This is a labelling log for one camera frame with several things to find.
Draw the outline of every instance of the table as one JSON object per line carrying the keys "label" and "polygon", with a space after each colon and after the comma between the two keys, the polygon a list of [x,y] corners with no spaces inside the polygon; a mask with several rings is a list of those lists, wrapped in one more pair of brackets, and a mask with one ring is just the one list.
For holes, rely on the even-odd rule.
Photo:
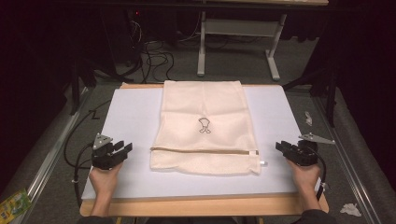
{"label": "table", "polygon": [[[259,151],[263,159],[268,161],[268,166],[262,167],[262,174],[258,176],[228,177],[150,171],[149,147],[156,130],[152,131],[149,128],[159,125],[159,118],[153,118],[160,116],[159,93],[162,89],[159,87],[161,86],[123,85],[114,94],[102,134],[113,137],[115,143],[125,140],[128,144],[134,139],[134,150],[130,152],[128,160],[120,171],[119,186],[114,194],[115,199],[110,205],[111,216],[207,217],[302,213],[297,190],[292,184],[290,168],[282,154],[275,150],[276,140],[295,142],[300,134],[286,95],[280,86],[244,87],[253,122],[259,122],[255,125],[254,132],[266,136],[258,139],[256,135],[256,138]],[[125,102],[141,107],[138,110],[135,106],[118,107],[125,105]],[[279,127],[272,129],[271,126],[274,125]],[[202,184],[195,189],[193,186],[197,183]],[[213,188],[213,185],[220,184],[231,187]],[[87,216],[91,212],[94,199],[94,191],[89,181],[82,198],[80,213]],[[319,202],[324,211],[329,211],[324,196]]]}
{"label": "table", "polygon": [[[234,3],[255,3],[255,4],[281,4],[281,5],[306,5],[306,6],[327,6],[327,0],[305,0],[305,1],[279,1],[279,0],[212,0],[210,2],[234,2]],[[277,43],[285,25],[287,15],[282,14],[279,21],[237,21],[207,19],[205,11],[201,14],[201,43],[198,56],[198,77],[205,75],[205,35],[250,35],[269,36],[273,38],[270,49],[265,51],[265,58],[268,62],[271,76],[274,81],[279,81],[274,54]]]}

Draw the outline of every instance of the desk leg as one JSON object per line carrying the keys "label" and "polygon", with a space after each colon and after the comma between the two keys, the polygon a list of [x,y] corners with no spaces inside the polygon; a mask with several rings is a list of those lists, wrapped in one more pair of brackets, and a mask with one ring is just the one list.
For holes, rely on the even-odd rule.
{"label": "desk leg", "polygon": [[277,72],[277,68],[274,60],[274,54],[277,47],[277,43],[279,42],[280,35],[282,34],[283,26],[285,25],[285,20],[286,20],[286,14],[283,14],[280,18],[279,25],[276,27],[276,32],[273,38],[273,45],[270,50],[265,51],[265,57],[267,58],[267,62],[270,67],[273,81],[280,80],[280,76],[279,73]]}
{"label": "desk leg", "polygon": [[206,12],[203,11],[201,13],[201,45],[198,56],[198,77],[203,77],[205,75],[205,21]]}

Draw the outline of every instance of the cloth bag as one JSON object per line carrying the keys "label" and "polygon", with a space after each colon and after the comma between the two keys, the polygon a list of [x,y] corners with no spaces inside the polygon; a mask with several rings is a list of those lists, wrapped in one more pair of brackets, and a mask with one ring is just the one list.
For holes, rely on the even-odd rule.
{"label": "cloth bag", "polygon": [[259,174],[260,156],[239,81],[165,81],[151,169],[197,175]]}

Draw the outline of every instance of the gray carpet floor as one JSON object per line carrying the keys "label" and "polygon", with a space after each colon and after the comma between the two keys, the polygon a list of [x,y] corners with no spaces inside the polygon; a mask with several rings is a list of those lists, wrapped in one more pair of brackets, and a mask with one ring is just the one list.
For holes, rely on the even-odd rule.
{"label": "gray carpet floor", "polygon": [[[204,77],[196,76],[198,45],[197,39],[179,43],[177,48],[169,47],[160,42],[148,45],[151,56],[151,64],[159,64],[163,57],[153,57],[160,52],[171,52],[174,57],[174,67],[169,71],[168,76],[173,80],[240,80],[243,84],[276,84],[283,85],[299,77],[304,71],[304,67],[316,45],[316,41],[306,41],[298,43],[296,39],[280,41],[276,50],[276,64],[281,76],[280,81],[274,82],[269,74],[268,64],[263,56],[266,46],[270,40],[266,38],[252,39],[247,37],[234,37],[233,41],[225,46],[222,40],[208,39],[206,50],[206,70]],[[143,55],[143,72],[147,73],[149,66],[146,64],[147,55]],[[165,72],[169,68],[169,62],[157,69],[151,69],[148,82],[159,82],[166,79]],[[122,64],[118,64],[120,72],[128,69]],[[141,71],[132,74],[135,82],[143,80]],[[78,120],[88,114],[90,109],[99,106],[101,103],[110,100],[113,91],[120,86],[118,81],[98,78],[98,85],[86,93],[87,101],[79,109]],[[309,86],[300,86],[287,92],[290,107],[294,117],[300,127],[301,133],[314,133],[316,135],[340,140],[337,147],[331,145],[319,145],[319,153],[322,155],[328,166],[327,182],[331,186],[325,192],[330,206],[330,214],[336,217],[338,223],[396,223],[393,213],[396,207],[395,192],[391,189],[387,179],[379,169],[375,159],[370,153],[370,149],[365,145],[353,118],[347,110],[347,105],[342,98],[342,94],[337,92],[337,105],[334,110],[335,128],[329,128],[323,118],[320,102],[321,98],[312,98],[308,90]],[[1,195],[5,199],[18,189],[32,185],[41,164],[50,150],[59,144],[58,138],[64,131],[67,122],[70,120],[69,112],[72,102],[69,100],[64,110],[51,123],[42,137],[37,141],[27,155],[24,163],[8,184],[7,189]],[[97,109],[96,117],[99,119],[86,119],[76,129],[67,145],[67,158],[75,161],[80,149],[88,144],[93,137],[101,132],[106,120],[106,112],[109,104]],[[308,111],[313,118],[313,125],[305,123],[305,111]],[[84,159],[88,159],[90,153],[84,154]],[[350,161],[350,167],[345,166],[345,161]],[[360,181],[356,184],[356,175]],[[78,204],[73,188],[74,169],[66,164],[63,156],[56,160],[53,171],[48,179],[42,183],[42,191],[38,193],[35,205],[26,216],[23,223],[75,223],[80,217]],[[81,192],[87,178],[88,171],[79,172],[79,185]],[[360,193],[367,195],[368,201],[360,199]],[[345,213],[340,213],[346,203],[356,203],[362,217],[354,217]],[[265,224],[291,223],[298,217],[264,217]],[[131,217],[124,217],[121,223],[132,223]]]}

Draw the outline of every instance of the crumpled tissue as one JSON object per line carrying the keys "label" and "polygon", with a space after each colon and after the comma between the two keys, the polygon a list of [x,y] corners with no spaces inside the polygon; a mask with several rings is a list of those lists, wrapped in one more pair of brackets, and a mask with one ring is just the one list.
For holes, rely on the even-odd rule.
{"label": "crumpled tissue", "polygon": [[344,204],[344,207],[341,209],[340,213],[348,213],[355,217],[361,217],[361,212],[359,212],[356,204],[353,203]]}

